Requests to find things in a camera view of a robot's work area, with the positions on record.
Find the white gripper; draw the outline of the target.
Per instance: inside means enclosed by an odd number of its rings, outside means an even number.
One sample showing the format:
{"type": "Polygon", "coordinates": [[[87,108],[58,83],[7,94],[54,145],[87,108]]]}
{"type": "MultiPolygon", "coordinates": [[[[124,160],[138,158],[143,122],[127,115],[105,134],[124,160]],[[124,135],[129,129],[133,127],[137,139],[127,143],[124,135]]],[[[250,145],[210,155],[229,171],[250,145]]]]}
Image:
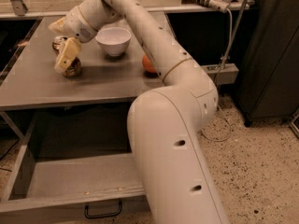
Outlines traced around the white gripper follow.
{"type": "Polygon", "coordinates": [[[97,32],[86,22],[79,7],[73,7],[65,17],[51,23],[49,29],[59,35],[73,36],[63,39],[59,45],[54,69],[63,73],[81,52],[81,43],[91,41],[97,32]]]}

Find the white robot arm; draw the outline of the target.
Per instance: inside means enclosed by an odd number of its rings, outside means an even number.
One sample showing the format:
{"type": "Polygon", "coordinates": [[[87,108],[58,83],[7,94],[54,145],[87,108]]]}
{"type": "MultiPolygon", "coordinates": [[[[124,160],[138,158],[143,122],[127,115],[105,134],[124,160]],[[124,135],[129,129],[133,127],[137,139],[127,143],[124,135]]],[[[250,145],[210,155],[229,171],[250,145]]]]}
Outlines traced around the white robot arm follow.
{"type": "Polygon", "coordinates": [[[107,23],[126,19],[162,87],[133,101],[129,142],[156,224],[230,224],[197,133],[214,116],[217,88],[205,70],[137,0],[85,0],[50,29],[66,37],[63,72],[107,23]]]}

